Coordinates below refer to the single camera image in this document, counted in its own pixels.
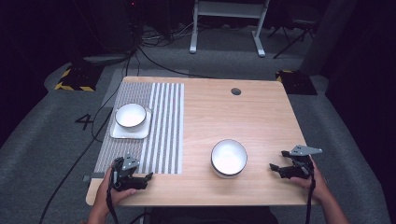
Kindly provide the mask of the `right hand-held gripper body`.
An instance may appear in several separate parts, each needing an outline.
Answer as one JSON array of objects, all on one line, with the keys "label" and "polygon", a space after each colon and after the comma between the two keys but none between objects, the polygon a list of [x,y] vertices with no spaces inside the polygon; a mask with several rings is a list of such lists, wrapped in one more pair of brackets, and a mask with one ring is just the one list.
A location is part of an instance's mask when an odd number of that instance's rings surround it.
[{"label": "right hand-held gripper body", "polygon": [[300,177],[307,179],[314,173],[314,166],[311,160],[311,155],[322,153],[321,148],[308,147],[308,146],[295,146],[290,153],[292,166],[289,166],[290,177]]}]

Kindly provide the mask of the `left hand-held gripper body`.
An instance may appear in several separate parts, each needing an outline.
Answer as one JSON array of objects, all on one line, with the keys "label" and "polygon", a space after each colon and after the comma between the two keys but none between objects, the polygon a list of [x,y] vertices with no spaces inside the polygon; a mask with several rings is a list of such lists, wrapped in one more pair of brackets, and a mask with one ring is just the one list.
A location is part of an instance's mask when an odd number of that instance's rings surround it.
[{"label": "left hand-held gripper body", "polygon": [[110,186],[116,191],[126,189],[145,189],[148,182],[142,182],[139,176],[134,176],[134,172],[139,166],[139,160],[130,153],[123,157],[116,158],[112,165]]}]

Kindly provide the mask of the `white bowl with dark rim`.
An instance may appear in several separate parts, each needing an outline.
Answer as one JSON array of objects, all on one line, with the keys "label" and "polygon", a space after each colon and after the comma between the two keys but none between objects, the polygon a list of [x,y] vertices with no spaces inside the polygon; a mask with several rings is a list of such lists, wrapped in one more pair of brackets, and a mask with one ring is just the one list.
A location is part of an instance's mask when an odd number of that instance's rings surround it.
[{"label": "white bowl with dark rim", "polygon": [[233,139],[224,139],[215,144],[211,151],[211,167],[221,178],[234,178],[246,167],[246,149]]},{"label": "white bowl with dark rim", "polygon": [[146,109],[140,104],[123,105],[116,111],[115,119],[121,128],[128,131],[138,130],[146,121]]}]

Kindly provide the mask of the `person's left hand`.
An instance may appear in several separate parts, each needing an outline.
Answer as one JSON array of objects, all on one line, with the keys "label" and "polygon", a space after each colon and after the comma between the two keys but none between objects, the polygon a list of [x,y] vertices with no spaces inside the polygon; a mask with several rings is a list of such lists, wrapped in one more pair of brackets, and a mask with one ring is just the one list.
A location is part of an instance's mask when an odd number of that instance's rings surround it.
[{"label": "person's left hand", "polygon": [[109,185],[110,177],[112,174],[112,168],[109,167],[106,171],[105,177],[102,183],[99,185],[99,188],[96,192],[95,201],[92,208],[107,208],[106,197],[107,190],[110,189],[111,200],[114,206],[117,206],[121,201],[131,197],[135,193],[137,193],[136,189],[127,189],[122,191],[116,191]]}]

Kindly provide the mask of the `person's right hand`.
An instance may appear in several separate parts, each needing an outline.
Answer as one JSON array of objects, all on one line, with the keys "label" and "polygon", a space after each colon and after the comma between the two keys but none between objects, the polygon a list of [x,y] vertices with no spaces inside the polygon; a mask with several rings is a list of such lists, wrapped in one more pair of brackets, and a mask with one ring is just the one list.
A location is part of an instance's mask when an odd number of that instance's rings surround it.
[{"label": "person's right hand", "polygon": [[330,197],[331,192],[327,187],[327,183],[323,178],[320,170],[318,169],[314,160],[312,160],[314,166],[314,177],[309,177],[307,179],[303,179],[300,177],[291,177],[290,181],[297,186],[302,187],[303,189],[310,190],[310,186],[312,183],[315,183],[315,188],[313,190],[312,196],[318,201],[320,204],[324,204]]}]

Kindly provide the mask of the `white square plate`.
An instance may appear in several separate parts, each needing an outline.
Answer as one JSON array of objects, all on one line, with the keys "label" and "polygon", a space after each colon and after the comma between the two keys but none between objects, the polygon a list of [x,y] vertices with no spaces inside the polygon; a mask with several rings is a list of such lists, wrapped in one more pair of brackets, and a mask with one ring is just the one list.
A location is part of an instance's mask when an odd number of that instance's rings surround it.
[{"label": "white square plate", "polygon": [[110,127],[109,136],[116,139],[144,139],[149,135],[152,113],[149,108],[146,109],[146,121],[136,131],[127,131],[123,129],[116,121],[113,121]]}]

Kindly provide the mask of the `brown white striped placemat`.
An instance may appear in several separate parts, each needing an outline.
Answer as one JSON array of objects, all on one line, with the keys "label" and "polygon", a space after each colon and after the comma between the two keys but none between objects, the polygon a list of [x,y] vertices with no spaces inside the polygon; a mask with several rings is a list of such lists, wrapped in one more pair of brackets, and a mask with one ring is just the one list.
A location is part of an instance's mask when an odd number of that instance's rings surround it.
[{"label": "brown white striped placemat", "polygon": [[182,172],[184,85],[181,83],[123,82],[114,103],[119,109],[127,104],[140,104],[152,113],[149,134],[144,139],[116,139],[109,136],[116,121],[109,120],[104,142],[94,167],[104,172],[118,157],[130,153],[139,160],[139,174],[171,174]]}]

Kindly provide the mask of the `yellow black striped stand base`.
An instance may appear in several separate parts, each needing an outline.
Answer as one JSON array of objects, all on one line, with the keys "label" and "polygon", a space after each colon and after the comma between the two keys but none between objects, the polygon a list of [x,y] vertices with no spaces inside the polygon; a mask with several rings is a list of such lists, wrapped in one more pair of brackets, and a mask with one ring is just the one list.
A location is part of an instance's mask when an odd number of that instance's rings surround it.
[{"label": "yellow black striped stand base", "polygon": [[279,70],[276,72],[276,81],[283,84],[287,94],[318,94],[310,77],[300,71]]},{"label": "yellow black striped stand base", "polygon": [[104,70],[103,66],[84,63],[81,66],[69,65],[63,72],[55,90],[96,91],[96,85]]}]

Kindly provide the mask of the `person's dark clothing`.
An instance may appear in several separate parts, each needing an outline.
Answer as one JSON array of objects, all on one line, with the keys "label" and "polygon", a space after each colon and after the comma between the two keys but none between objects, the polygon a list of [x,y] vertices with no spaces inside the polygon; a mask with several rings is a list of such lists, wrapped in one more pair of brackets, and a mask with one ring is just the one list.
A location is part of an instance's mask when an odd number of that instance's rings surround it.
[{"label": "person's dark clothing", "polygon": [[149,224],[278,224],[268,206],[157,207]]}]

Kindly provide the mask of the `grey pillar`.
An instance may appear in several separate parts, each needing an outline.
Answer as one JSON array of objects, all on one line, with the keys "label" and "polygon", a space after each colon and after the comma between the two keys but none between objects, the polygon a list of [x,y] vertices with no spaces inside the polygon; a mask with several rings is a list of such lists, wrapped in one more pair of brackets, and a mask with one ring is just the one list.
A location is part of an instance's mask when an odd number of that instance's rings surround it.
[{"label": "grey pillar", "polygon": [[318,27],[317,35],[304,56],[300,67],[303,74],[309,76],[320,74],[357,2],[358,0],[331,0]]}]

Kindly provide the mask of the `white desk frame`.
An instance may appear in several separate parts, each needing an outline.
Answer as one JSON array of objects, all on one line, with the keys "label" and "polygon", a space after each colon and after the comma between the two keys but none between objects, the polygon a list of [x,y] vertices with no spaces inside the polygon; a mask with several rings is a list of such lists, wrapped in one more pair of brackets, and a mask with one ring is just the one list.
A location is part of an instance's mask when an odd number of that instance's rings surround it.
[{"label": "white desk frame", "polygon": [[198,42],[198,18],[200,16],[209,17],[230,17],[242,19],[257,19],[258,25],[255,31],[252,31],[252,38],[256,46],[257,53],[260,57],[266,55],[260,34],[262,25],[271,0],[263,0],[262,4],[248,3],[229,3],[229,2],[210,2],[205,0],[195,0],[192,17],[192,34],[190,43],[190,53],[197,51]]}]

